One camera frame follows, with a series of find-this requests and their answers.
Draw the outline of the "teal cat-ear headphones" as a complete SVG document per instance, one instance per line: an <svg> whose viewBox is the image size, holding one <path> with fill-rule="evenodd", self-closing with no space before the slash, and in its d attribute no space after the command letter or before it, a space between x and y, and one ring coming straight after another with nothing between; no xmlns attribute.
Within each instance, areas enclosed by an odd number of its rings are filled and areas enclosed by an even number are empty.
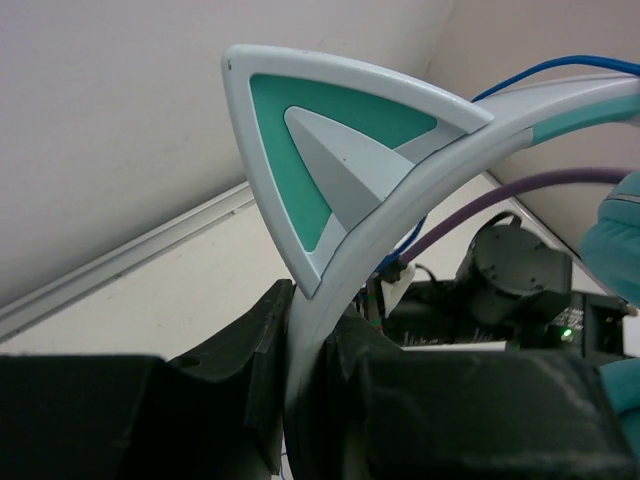
<svg viewBox="0 0 640 480"><path fill-rule="evenodd" d="M321 347L406 232L507 156L639 112L633 65L523 88L506 81L474 101L376 65L284 47L231 46L222 75L247 178L297 284L284 408L297 479L320 475L309 384Z"/></svg>

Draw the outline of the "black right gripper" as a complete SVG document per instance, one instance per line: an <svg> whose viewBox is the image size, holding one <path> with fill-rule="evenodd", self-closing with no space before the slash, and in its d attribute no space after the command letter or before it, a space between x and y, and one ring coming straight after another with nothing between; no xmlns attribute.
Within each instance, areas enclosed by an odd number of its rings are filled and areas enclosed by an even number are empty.
<svg viewBox="0 0 640 480"><path fill-rule="evenodd" d="M404 348L555 349L624 358L623 300L573 289L570 256L501 212L474 235L450 279L415 281L398 261L359 291L359 312Z"/></svg>

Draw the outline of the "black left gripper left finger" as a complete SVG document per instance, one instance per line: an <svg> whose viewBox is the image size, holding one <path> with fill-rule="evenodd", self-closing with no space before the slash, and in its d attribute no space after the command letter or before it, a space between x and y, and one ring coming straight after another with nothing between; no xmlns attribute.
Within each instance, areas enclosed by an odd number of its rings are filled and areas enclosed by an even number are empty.
<svg viewBox="0 0 640 480"><path fill-rule="evenodd" d="M284 343L294 293L275 282L191 350L5 355L5 479L269 479L281 465Z"/></svg>

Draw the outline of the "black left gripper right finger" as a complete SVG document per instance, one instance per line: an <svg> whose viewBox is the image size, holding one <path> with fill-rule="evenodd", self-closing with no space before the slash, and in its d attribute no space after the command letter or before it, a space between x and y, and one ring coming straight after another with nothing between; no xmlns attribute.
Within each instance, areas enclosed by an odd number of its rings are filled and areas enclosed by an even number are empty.
<svg viewBox="0 0 640 480"><path fill-rule="evenodd" d="M348 310L292 410L297 479L635 479L599 371L558 351L411 351Z"/></svg>

